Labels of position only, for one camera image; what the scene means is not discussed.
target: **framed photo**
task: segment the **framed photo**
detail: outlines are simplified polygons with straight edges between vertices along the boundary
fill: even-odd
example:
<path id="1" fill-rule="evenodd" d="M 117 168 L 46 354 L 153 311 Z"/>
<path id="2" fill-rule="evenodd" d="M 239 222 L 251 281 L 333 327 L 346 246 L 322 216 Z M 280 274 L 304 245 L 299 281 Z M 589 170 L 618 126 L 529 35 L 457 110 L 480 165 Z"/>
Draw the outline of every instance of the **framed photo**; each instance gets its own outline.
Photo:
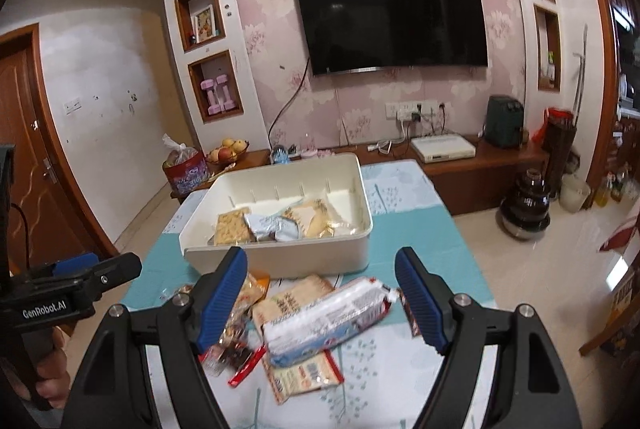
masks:
<path id="1" fill-rule="evenodd" d="M 216 35 L 216 20 L 213 14 L 213 5 L 191 16 L 193 32 L 196 35 L 196 43 L 211 39 Z"/>

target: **black flat screen tv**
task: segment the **black flat screen tv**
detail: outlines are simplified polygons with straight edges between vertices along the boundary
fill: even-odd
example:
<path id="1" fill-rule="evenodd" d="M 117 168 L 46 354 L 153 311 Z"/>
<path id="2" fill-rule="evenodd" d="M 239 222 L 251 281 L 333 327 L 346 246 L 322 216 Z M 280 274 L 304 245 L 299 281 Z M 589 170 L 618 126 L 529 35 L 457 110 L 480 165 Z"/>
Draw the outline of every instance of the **black flat screen tv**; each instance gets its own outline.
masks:
<path id="1" fill-rule="evenodd" d="M 315 75 L 487 66 L 481 0 L 298 0 Z"/>

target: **router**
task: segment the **router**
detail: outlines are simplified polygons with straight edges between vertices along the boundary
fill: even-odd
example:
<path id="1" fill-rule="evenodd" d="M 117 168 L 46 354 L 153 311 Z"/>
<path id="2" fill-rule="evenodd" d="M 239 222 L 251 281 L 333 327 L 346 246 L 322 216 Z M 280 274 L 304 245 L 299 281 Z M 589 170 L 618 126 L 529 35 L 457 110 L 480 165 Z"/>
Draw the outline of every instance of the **router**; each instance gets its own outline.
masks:
<path id="1" fill-rule="evenodd" d="M 460 135 L 423 136 L 412 139 L 411 144 L 425 164 L 476 156 L 475 146 Z"/>

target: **pink dumbbell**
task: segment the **pink dumbbell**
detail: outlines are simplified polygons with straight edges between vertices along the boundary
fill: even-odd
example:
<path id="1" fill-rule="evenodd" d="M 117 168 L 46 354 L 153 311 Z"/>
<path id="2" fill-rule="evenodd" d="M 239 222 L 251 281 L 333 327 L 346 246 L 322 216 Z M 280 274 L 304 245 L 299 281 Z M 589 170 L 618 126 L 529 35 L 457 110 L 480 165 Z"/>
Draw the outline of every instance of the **pink dumbbell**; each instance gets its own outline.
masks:
<path id="1" fill-rule="evenodd" d="M 225 110 L 232 110 L 237 106 L 236 102 L 231 98 L 231 95 L 229 94 L 229 88 L 227 86 L 228 80 L 229 78 L 226 76 L 226 74 L 222 74 L 216 78 L 216 84 L 218 85 L 218 87 L 222 88 L 222 91 L 225 94 L 225 101 L 222 103 L 222 107 Z"/>
<path id="2" fill-rule="evenodd" d="M 216 89 L 216 82 L 213 79 L 204 79 L 200 83 L 200 88 L 207 92 L 207 99 L 209 100 L 209 115 L 215 115 L 222 111 L 222 107 L 216 101 L 214 90 Z"/>

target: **wooden tv stand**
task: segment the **wooden tv stand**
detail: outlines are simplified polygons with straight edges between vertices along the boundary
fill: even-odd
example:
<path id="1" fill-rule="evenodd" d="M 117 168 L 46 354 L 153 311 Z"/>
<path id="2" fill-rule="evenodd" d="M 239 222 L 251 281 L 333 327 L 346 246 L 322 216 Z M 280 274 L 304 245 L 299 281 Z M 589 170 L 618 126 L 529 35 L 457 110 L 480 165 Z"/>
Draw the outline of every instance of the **wooden tv stand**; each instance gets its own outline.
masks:
<path id="1" fill-rule="evenodd" d="M 336 153 L 355 153 L 361 165 L 378 164 L 392 160 L 415 160 L 442 198 L 452 216 L 492 209 L 500 205 L 507 191 L 513 185 L 516 174 L 529 168 L 544 171 L 548 154 L 533 142 L 521 149 L 494 148 L 482 139 L 465 137 L 476 146 L 476 156 L 462 160 L 449 160 L 423 164 L 411 145 L 394 146 L 389 155 L 377 150 L 367 151 L 368 144 L 343 146 L 332 149 Z M 236 168 L 246 169 L 269 163 L 268 150 L 247 153 Z M 207 189 L 211 184 L 203 184 L 198 189 Z M 182 202 L 188 195 L 175 196 Z"/>

